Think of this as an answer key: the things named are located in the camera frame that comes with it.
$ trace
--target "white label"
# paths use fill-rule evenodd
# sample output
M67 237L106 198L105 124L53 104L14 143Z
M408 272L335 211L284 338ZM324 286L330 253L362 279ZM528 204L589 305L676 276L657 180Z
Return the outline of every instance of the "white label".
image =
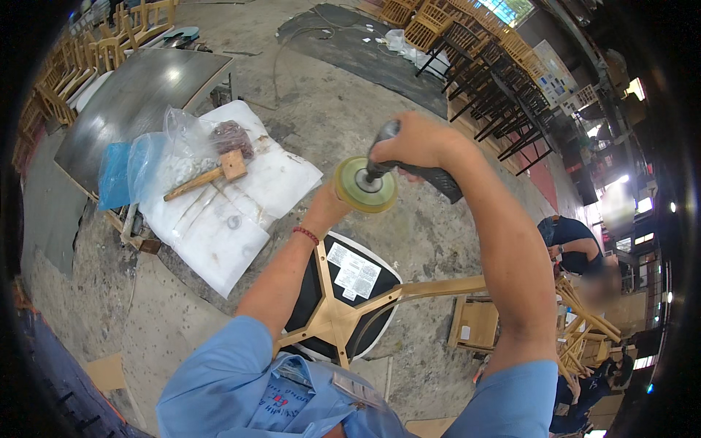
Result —
M340 246L337 242L331 246L327 260L341 268L334 283L346 289L343 293L346 298L351 299L351 293L354 294L352 299L355 299L355 295L365 299L370 298L370 292L380 275L379 266Z
M463 325L463 328L460 329L460 339L469 339L470 338L470 326L469 325Z
M349 290L349 289L346 289L346 290L343 291L343 297L344 297L344 298L347 298L347 299L349 299L349 300L351 300L351 301L354 301L354 300L355 300L355 297L356 297L357 295L358 295L358 294L356 294L355 292L353 292L352 290Z

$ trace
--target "workbench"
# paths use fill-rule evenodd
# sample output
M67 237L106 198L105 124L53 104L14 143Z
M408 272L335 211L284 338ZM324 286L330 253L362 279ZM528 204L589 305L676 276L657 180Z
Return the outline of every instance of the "workbench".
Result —
M131 142L163 130L168 107L192 113L228 77L235 97L233 58L165 48L140 48L97 90L59 147L54 161L90 199L97 202L102 153L110 143ZM107 219L122 231L117 213ZM142 240L131 240L137 249Z

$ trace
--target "worker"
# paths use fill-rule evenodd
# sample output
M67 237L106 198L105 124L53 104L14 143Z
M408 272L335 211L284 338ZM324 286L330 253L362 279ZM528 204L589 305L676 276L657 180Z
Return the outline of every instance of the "worker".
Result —
M586 283L581 297L591 308L601 308L620 295L621 274L618 264L604 258L591 230L577 219L546 217L538 224L550 258L562 255L562 267L579 274Z
M587 411L602 397L610 395L612 389L628 383L633 374L633 359L624 353L618 361L609 357L596 370L587 370L588 376L573 376L574 386L568 385L563 376L557 379L554 407L563 403L569 405L569 410L566 416L552 416L552 433L574 433L584 427Z
M371 158L442 167L455 178L475 219L484 280L501 319L484 376L444 436L546 437L557 385L557 305L543 240L475 143L414 112L396 118L398 136L378 143ZM332 185L319 188L233 319L168 381L156 405L162 437L414 437L358 375L289 353L273 357L317 241L350 210ZM341 390L334 376L351 379L356 392Z

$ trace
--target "sanding tool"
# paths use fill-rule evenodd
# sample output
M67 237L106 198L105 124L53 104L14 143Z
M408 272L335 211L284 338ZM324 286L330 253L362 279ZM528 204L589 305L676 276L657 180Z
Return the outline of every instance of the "sanding tool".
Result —
M345 159L334 173L334 185L340 199L365 213L379 213L394 205L397 200L397 179L390 171L400 167L424 178L443 193L454 204L463 197L452 176L439 167L419 167L400 161L375 163L370 152L375 144L399 134L401 123L391 120L385 123L373 142L367 157L356 156Z

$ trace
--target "hand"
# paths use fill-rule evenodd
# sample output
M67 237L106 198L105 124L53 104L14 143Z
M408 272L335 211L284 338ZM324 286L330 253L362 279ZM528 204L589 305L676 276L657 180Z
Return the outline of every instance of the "hand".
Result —
M560 254L559 245L553 245L547 247L547 252L550 254L550 260L555 260L555 258Z
M300 226L311 231L319 240L329 232L353 208L340 200L333 183L327 182L319 188L311 201Z
M449 171L451 154L466 141L458 131L429 120L415 111L399 113L393 118L401 122L397 137L375 145L370 158L376 163L398 160L421 167L441 167Z
M579 378L573 374L570 374L570 376L572 376L574 385L567 385L567 387L570 388L570 391L572 391L572 404L577 404L577 402L579 401L579 394L582 392L582 388L579 386Z

